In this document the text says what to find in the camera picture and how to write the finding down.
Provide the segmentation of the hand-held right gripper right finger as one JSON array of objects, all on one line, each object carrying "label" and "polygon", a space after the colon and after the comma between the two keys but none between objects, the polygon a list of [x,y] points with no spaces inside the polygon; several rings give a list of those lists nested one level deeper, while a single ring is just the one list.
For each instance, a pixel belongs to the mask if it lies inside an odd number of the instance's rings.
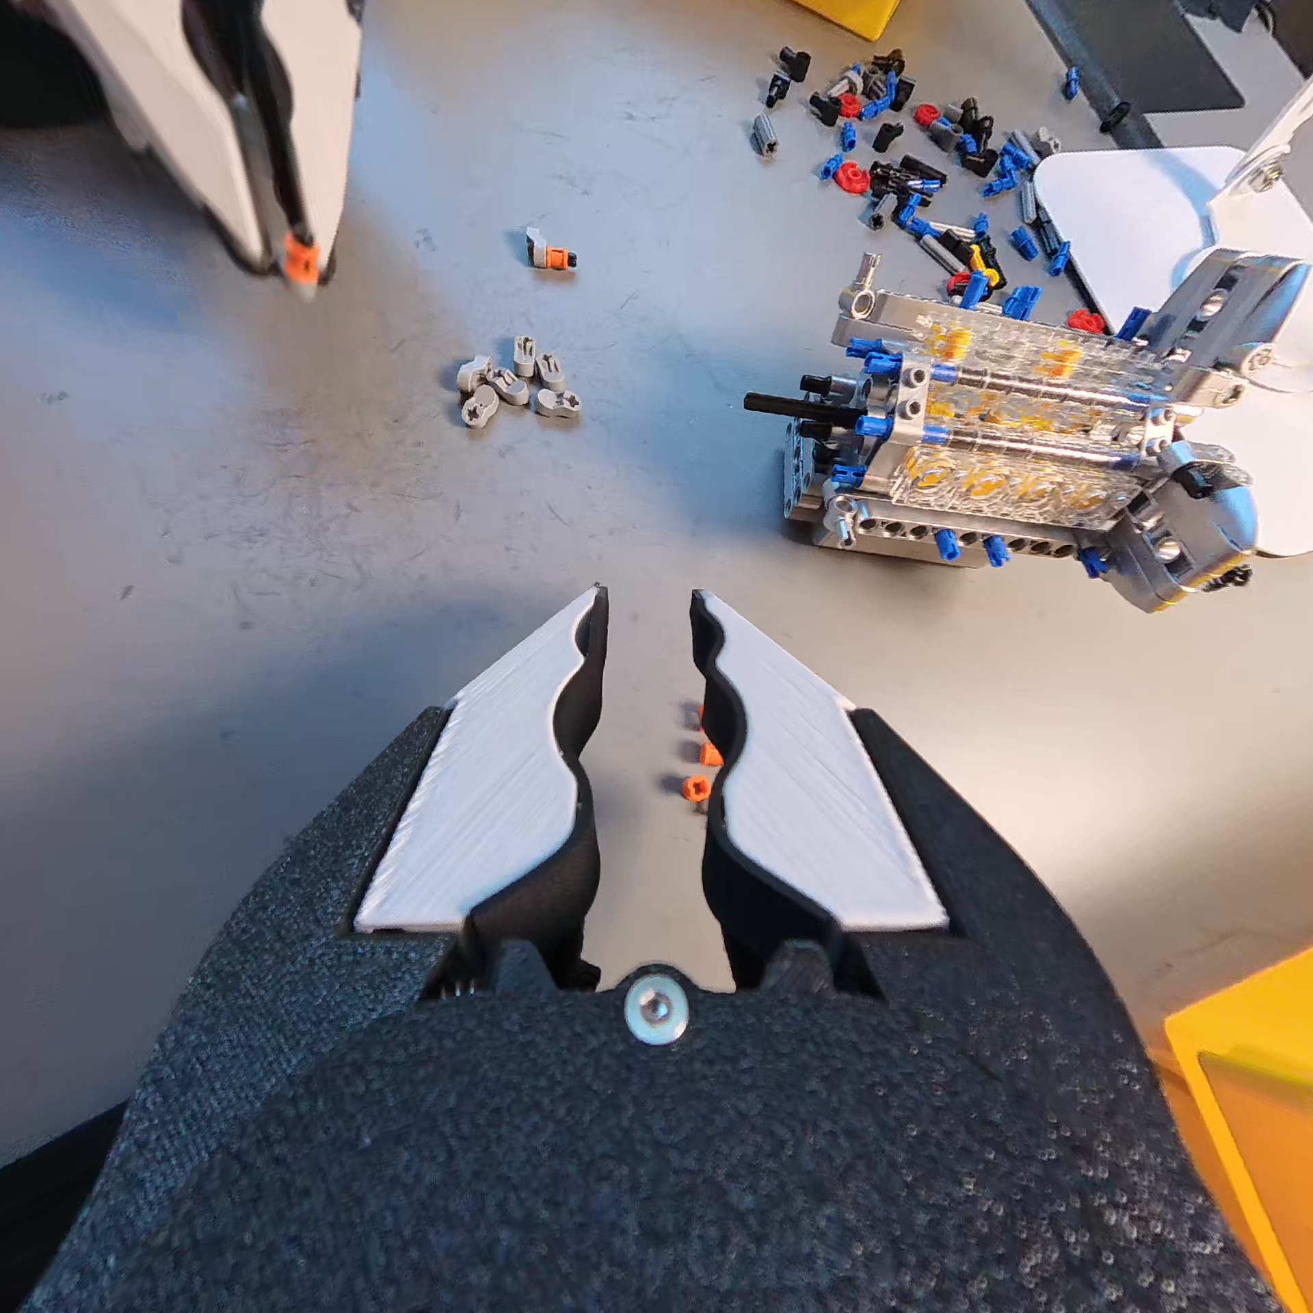
[{"label": "hand-held right gripper right finger", "polygon": [[857,705],[708,589],[691,603],[716,838],[838,930],[943,930],[947,911],[854,720]]}]

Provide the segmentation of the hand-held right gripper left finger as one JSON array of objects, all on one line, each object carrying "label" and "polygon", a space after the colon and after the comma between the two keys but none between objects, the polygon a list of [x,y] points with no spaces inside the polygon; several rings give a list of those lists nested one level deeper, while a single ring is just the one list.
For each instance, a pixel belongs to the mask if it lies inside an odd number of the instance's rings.
[{"label": "hand-held right gripper left finger", "polygon": [[555,855],[580,786],[554,727],[600,584],[461,688],[355,911],[357,931],[454,930]]}]

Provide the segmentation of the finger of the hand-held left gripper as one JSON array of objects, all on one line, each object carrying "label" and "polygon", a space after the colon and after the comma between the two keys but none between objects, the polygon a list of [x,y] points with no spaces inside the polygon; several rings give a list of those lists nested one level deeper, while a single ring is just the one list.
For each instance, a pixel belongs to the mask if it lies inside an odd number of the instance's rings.
[{"label": "finger of the hand-held left gripper", "polygon": [[266,273],[269,239],[236,123],[189,45],[182,3],[53,1],[42,9],[91,64],[122,136],[168,166],[243,266]]},{"label": "finger of the hand-held left gripper", "polygon": [[[347,1],[266,1],[258,8],[257,105],[282,219],[274,253],[283,270],[291,230],[319,245],[325,281],[349,181],[363,53],[363,8]],[[304,300],[318,287],[289,284]]]}]

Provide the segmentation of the pile of grey connectors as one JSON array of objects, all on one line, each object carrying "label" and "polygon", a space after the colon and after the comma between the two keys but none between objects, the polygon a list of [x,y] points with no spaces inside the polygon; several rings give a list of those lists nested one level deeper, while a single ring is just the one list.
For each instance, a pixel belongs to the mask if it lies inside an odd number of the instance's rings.
[{"label": "pile of grey connectors", "polygon": [[561,358],[544,348],[533,334],[511,339],[511,362],[479,353],[455,372],[461,423],[482,433],[502,411],[533,412],[552,422],[582,419],[580,395],[568,386]]}]

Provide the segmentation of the grey desk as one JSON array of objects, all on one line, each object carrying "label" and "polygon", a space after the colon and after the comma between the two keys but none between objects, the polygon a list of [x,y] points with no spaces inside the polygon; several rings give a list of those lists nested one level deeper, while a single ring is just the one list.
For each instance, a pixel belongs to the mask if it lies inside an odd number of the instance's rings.
[{"label": "grey desk", "polygon": [[[425,706],[593,583],[604,983],[730,983],[679,797],[707,586],[883,714],[1143,1028],[1310,942],[1310,559],[1144,616],[1068,563],[813,548],[747,391],[833,369],[866,245],[782,3],[369,3],[338,272],[252,280],[107,128],[3,139],[3,1160],[117,1103],[252,881]],[[533,269],[525,228],[579,255]],[[574,423],[460,419],[555,352]]]}]

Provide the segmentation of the cluster of orange bushes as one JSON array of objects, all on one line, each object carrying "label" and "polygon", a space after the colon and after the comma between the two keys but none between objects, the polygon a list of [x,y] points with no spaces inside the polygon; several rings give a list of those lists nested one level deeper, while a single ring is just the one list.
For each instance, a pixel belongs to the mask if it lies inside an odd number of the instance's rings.
[{"label": "cluster of orange bushes", "polygon": [[683,739],[679,755],[685,767],[680,783],[682,797],[699,813],[705,813],[711,800],[713,783],[724,764],[724,755],[715,745],[704,725],[704,703],[686,702],[683,713]]}]

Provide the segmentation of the brick engine model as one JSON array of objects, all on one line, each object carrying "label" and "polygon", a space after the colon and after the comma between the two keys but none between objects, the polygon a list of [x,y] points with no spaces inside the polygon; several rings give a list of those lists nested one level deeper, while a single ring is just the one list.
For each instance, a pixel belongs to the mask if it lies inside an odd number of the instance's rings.
[{"label": "brick engine model", "polygon": [[1259,505],[1237,453],[1204,433],[1273,356],[1310,273],[1290,256],[1209,253],[1115,333],[1029,317],[1037,286],[951,300],[877,286],[866,251],[840,295],[846,372],[797,397],[782,511],[818,547],[955,567],[1069,559],[1143,613],[1248,580]]}]

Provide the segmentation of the scatter of small mixed parts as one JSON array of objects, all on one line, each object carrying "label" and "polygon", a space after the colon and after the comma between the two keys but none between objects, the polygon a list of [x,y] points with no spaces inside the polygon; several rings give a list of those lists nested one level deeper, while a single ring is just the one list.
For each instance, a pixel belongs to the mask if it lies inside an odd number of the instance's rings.
[{"label": "scatter of small mixed parts", "polygon": [[991,216],[980,212],[969,223],[949,223],[930,216],[932,201],[947,186],[947,172],[910,153],[896,156],[894,145],[910,123],[960,169],[982,183],[983,200],[1013,194],[1018,220],[1002,241],[1015,255],[1052,278],[1069,281],[1080,308],[1068,325],[1080,333],[1130,341],[1141,333],[1149,312],[1134,306],[1118,330],[1098,309],[1094,294],[1076,267],[1073,244],[1040,198],[1040,166],[1058,155],[1058,139],[1044,126],[996,136],[994,119],[974,97],[958,103],[912,105],[915,78],[901,48],[874,53],[847,65],[832,84],[807,101],[821,126],[835,130],[837,151],[818,176],[868,203],[865,222],[872,230],[893,222],[946,273],[946,295],[966,303],[974,287],[979,303],[1012,319],[1027,319],[1040,289],[1008,287],[1005,266],[991,233]]}]

